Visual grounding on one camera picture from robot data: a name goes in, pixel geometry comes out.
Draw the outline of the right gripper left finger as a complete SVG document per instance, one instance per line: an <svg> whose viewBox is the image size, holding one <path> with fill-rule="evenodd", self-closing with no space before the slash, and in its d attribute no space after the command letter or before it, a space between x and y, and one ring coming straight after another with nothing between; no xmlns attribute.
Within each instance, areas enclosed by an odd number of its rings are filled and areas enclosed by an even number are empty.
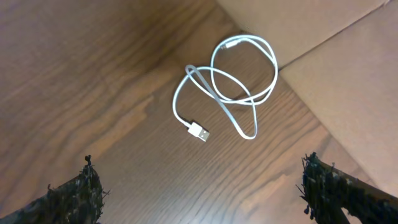
<svg viewBox="0 0 398 224"><path fill-rule="evenodd" d="M45 195L1 218L1 224L98 223L109 192L101 185L91 156L85 156L85 161L76 177L57 188L48 186Z"/></svg>

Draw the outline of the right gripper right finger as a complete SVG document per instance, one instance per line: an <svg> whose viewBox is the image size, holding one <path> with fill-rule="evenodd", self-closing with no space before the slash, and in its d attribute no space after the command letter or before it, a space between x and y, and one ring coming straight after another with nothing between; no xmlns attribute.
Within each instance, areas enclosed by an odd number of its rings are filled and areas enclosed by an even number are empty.
<svg viewBox="0 0 398 224"><path fill-rule="evenodd" d="M317 223L349 223L343 209L361 223L397 223L397 197L373 187L313 152L302 158L301 198L307 202L304 213Z"/></svg>

